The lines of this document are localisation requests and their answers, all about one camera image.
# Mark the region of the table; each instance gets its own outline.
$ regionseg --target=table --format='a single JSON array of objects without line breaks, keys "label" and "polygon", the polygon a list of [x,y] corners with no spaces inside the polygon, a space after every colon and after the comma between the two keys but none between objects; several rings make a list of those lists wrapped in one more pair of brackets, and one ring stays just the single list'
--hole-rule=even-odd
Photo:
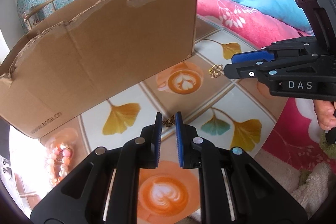
[{"label": "table", "polygon": [[[256,50],[249,42],[204,17],[196,22],[195,54],[82,113],[39,140],[10,129],[10,157],[19,195],[32,209],[52,189],[47,159],[52,148],[66,143],[73,153],[70,171],[98,146],[121,147],[153,124],[181,111],[184,122],[216,146],[241,146],[255,156],[271,133],[286,98],[272,97],[256,79],[211,78],[215,64],[225,66],[234,53]],[[157,187],[159,195],[148,197]],[[199,208],[197,170],[178,165],[174,127],[163,128],[160,164],[141,170],[138,223],[170,224]],[[159,202],[167,201],[162,208]]]}]

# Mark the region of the blue gripper pad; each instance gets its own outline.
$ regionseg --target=blue gripper pad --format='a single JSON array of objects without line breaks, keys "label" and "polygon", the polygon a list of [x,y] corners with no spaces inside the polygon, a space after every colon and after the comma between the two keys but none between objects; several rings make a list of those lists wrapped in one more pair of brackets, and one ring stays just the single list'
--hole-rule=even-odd
[{"label": "blue gripper pad", "polygon": [[178,161],[180,163],[180,167],[183,167],[184,154],[183,154],[181,125],[183,125],[183,121],[180,120],[180,115],[176,114],[175,115],[175,128],[176,128],[177,154],[178,154]]},{"label": "blue gripper pad", "polygon": [[274,60],[274,54],[270,54],[268,51],[243,52],[235,54],[231,58],[232,63],[240,63],[253,60],[266,60],[270,62]]}]

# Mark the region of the pink bead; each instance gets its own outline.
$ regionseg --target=pink bead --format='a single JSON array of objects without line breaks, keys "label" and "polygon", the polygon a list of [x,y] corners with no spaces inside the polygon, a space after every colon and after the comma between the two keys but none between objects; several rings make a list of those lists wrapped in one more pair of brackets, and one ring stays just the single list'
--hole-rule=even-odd
[{"label": "pink bead", "polygon": [[47,159],[47,163],[49,164],[49,165],[54,165],[55,164],[55,161],[53,160],[53,159]]},{"label": "pink bead", "polygon": [[56,179],[56,178],[54,178],[54,179],[51,179],[51,183],[53,184],[53,185],[56,185],[56,182],[57,182],[58,180]]},{"label": "pink bead", "polygon": [[53,165],[47,165],[47,171],[48,171],[49,173],[54,172],[54,166],[53,166]]},{"label": "pink bead", "polygon": [[69,165],[70,164],[70,159],[67,157],[63,157],[62,158],[62,163],[64,163],[65,165]]},{"label": "pink bead", "polygon": [[60,177],[65,177],[68,174],[68,172],[65,170],[61,170],[58,174]]},{"label": "pink bead", "polygon": [[69,171],[69,167],[66,164],[61,164],[60,168],[61,170]]},{"label": "pink bead", "polygon": [[50,153],[49,158],[55,160],[57,156],[54,153]]},{"label": "pink bead", "polygon": [[52,173],[49,173],[49,174],[48,174],[48,177],[49,177],[50,179],[54,179],[54,178],[56,177],[56,175],[55,175],[54,172],[52,172]]},{"label": "pink bead", "polygon": [[58,147],[57,148],[54,148],[52,150],[52,152],[57,156],[59,154],[59,150],[58,150]]},{"label": "pink bead", "polygon": [[64,157],[67,157],[67,158],[70,158],[71,156],[71,151],[69,149],[64,149],[63,150],[63,156]]}]

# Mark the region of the gold butterfly charm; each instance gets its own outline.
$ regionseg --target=gold butterfly charm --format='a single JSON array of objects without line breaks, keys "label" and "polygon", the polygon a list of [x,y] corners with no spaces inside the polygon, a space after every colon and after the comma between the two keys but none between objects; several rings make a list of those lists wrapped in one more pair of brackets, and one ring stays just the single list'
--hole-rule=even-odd
[{"label": "gold butterfly charm", "polygon": [[217,78],[218,76],[224,75],[223,65],[213,65],[209,70],[209,75],[211,78]]},{"label": "gold butterfly charm", "polygon": [[162,123],[166,126],[166,128],[170,128],[172,125],[175,124],[175,115],[172,115],[172,117],[167,120],[163,120]]}]

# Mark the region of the ginkgo leaf print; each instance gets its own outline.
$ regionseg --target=ginkgo leaf print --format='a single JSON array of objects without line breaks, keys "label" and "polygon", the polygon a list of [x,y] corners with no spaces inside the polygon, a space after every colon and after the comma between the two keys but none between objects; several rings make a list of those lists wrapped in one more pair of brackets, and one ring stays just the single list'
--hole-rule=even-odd
[{"label": "ginkgo leaf print", "polygon": [[241,49],[240,45],[236,42],[232,42],[232,43],[229,43],[229,44],[221,44],[221,43],[219,43],[215,40],[211,40],[211,39],[204,39],[204,40],[213,41],[213,42],[221,45],[221,47],[223,48],[223,57],[226,60],[231,59],[234,54],[242,52],[242,49]]},{"label": "ginkgo leaf print", "polygon": [[209,133],[210,135],[223,135],[226,131],[230,129],[230,125],[223,121],[220,120],[216,117],[215,113],[213,113],[212,118],[207,121],[204,125],[201,126],[201,129]]},{"label": "ginkgo leaf print", "polygon": [[231,148],[238,146],[250,152],[254,149],[255,145],[260,142],[262,128],[260,120],[251,119],[244,122],[237,122],[224,111],[215,107],[211,107],[211,109],[222,113],[232,121],[235,131],[230,145]]},{"label": "ginkgo leaf print", "polygon": [[139,104],[129,103],[115,106],[109,100],[107,101],[110,104],[111,112],[103,127],[104,135],[123,133],[128,127],[134,125],[141,109]]}]

